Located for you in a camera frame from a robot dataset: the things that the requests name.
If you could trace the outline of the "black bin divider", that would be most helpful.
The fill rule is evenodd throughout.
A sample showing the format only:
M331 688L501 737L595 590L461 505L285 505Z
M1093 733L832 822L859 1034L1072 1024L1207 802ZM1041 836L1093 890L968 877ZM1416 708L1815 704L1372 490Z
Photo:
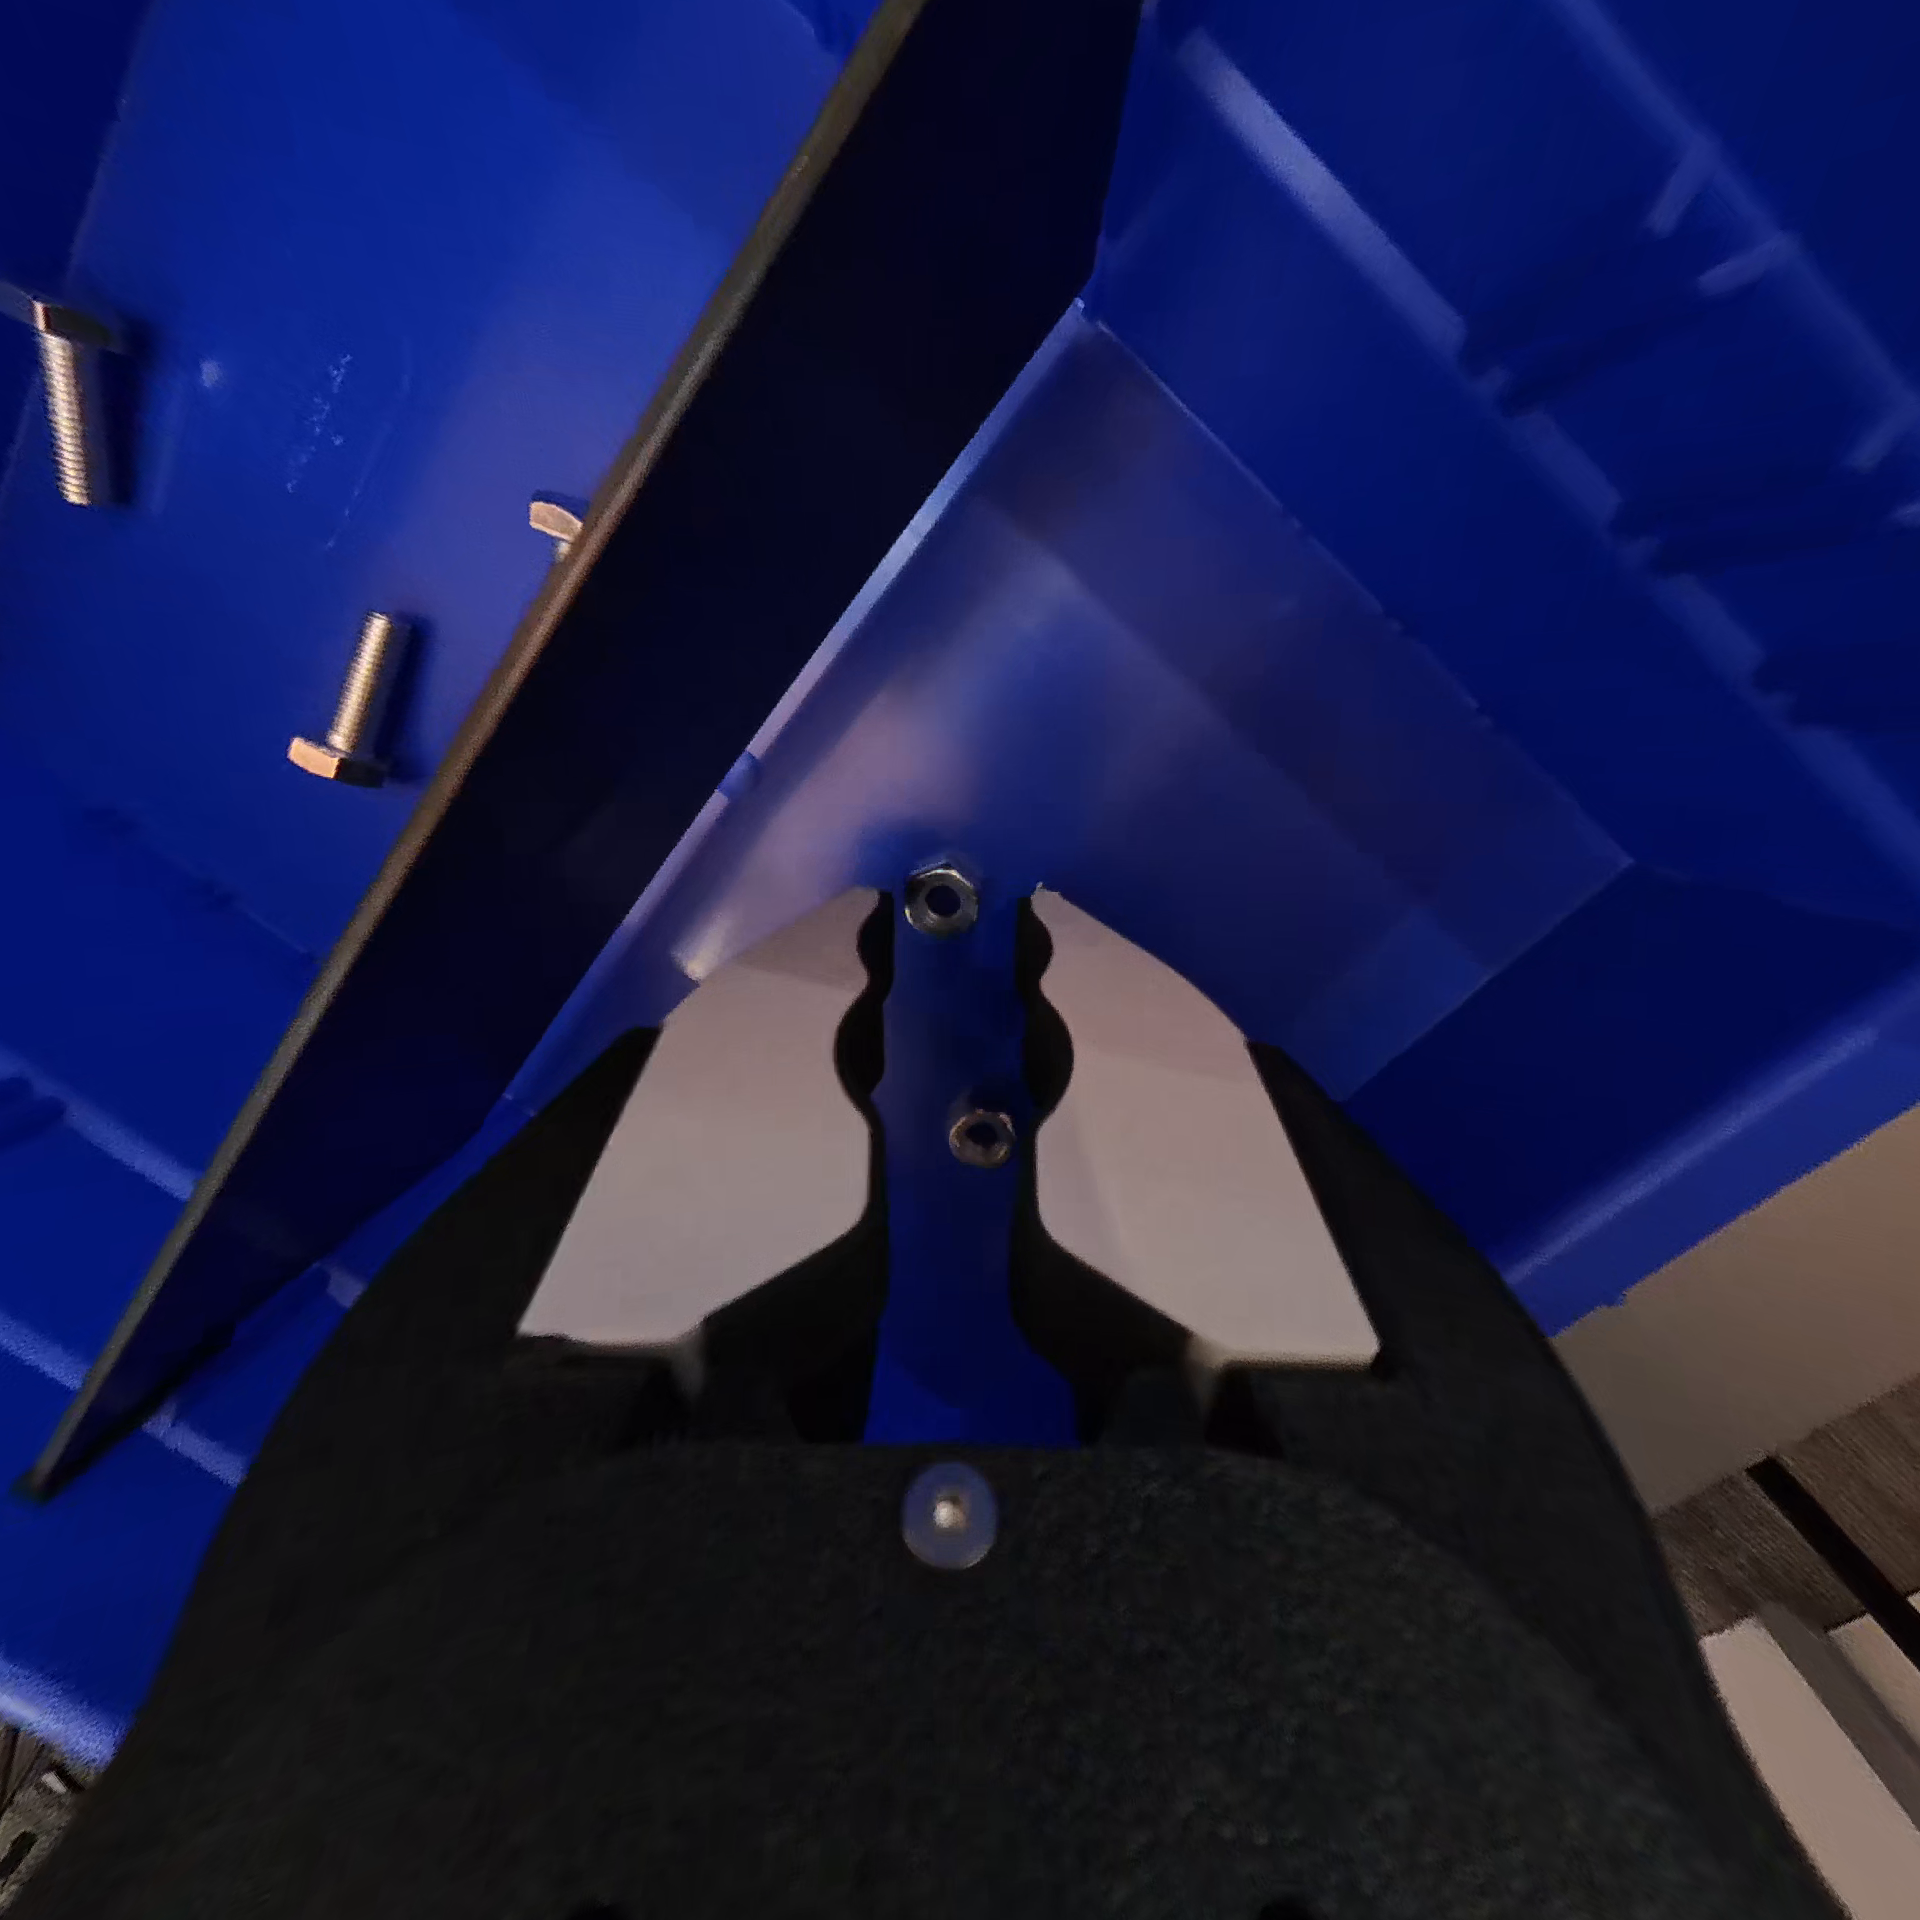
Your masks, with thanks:
M1084 287L1138 2L877 2L33 1466L461 1150Z

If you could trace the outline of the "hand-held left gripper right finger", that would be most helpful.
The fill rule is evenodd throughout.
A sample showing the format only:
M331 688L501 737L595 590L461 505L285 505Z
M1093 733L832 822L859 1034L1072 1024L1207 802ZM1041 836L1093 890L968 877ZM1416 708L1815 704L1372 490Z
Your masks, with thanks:
M1086 1402L1133 1372L1362 1376L1377 1330L1233 1017L1068 894L1020 903L1036 1126L1007 1296Z

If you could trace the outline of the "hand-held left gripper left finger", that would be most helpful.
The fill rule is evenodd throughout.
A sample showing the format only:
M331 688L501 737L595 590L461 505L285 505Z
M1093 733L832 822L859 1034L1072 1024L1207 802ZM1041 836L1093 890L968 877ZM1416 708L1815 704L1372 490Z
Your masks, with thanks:
M871 1126L834 1066L869 970L876 888L844 888L699 967L520 1315L583 1354L661 1357L681 1386L721 1357L721 1309L869 1211Z

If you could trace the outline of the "blue plastic parts bin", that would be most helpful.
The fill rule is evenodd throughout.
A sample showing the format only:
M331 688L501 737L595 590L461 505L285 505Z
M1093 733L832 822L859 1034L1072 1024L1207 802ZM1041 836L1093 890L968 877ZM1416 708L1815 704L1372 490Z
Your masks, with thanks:
M484 1126L18 1496L876 10L2 2L2 1725L78 1762L375 1267L844 888L869 1442L1068 1438L946 1146L1036 1124L1039 888L1549 1334L1915 1106L1915 2L1138 2L1089 278ZM26 298L125 326L117 505ZM286 744L367 609L359 789Z

